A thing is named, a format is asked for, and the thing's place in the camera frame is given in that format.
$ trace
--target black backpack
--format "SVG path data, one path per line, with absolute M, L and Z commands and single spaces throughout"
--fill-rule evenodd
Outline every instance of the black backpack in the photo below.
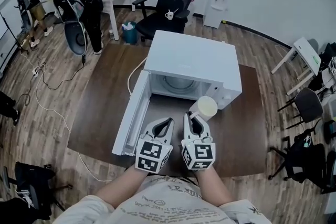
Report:
M 63 23 L 78 22 L 84 11 L 81 0 L 53 0 Z

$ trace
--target chair armrest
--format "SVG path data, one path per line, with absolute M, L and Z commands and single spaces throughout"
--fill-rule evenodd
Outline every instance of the chair armrest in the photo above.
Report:
M 144 3 L 145 1 L 147 1 L 147 0 L 136 0 L 136 1 L 133 1 L 133 5 L 135 5 L 135 6 L 137 6 L 137 5 L 139 5 L 139 4 L 142 4 L 142 3 Z
M 175 15 L 176 18 L 178 19 L 186 19 L 187 16 L 190 14 L 190 11 L 185 9 Z

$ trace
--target trash bin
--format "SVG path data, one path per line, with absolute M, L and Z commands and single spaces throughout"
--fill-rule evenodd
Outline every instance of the trash bin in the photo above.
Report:
M 122 38 L 125 40 L 126 43 L 136 44 L 138 40 L 138 32 L 135 29 L 136 22 L 125 22 L 124 24 L 128 25 L 128 23 L 131 23 L 131 25 L 133 25 L 133 29 L 127 30 L 122 27 Z

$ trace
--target white microwave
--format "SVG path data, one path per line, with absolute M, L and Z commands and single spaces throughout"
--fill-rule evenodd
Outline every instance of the white microwave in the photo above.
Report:
M 197 100 L 212 97 L 224 109 L 241 94 L 235 46 L 156 31 L 121 121 L 112 153 L 133 156 L 152 94 Z

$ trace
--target white cup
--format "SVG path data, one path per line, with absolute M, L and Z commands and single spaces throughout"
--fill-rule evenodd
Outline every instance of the white cup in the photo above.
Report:
M 174 17 L 174 13 L 171 12 L 171 11 L 168 11 L 168 12 L 165 14 L 165 16 L 166 16 L 166 18 L 167 18 L 168 20 L 172 20 L 173 17 Z
M 209 96 L 202 96 L 189 109 L 192 112 L 190 119 L 199 115 L 204 121 L 208 121 L 216 115 L 217 110 L 218 106 L 214 99 Z

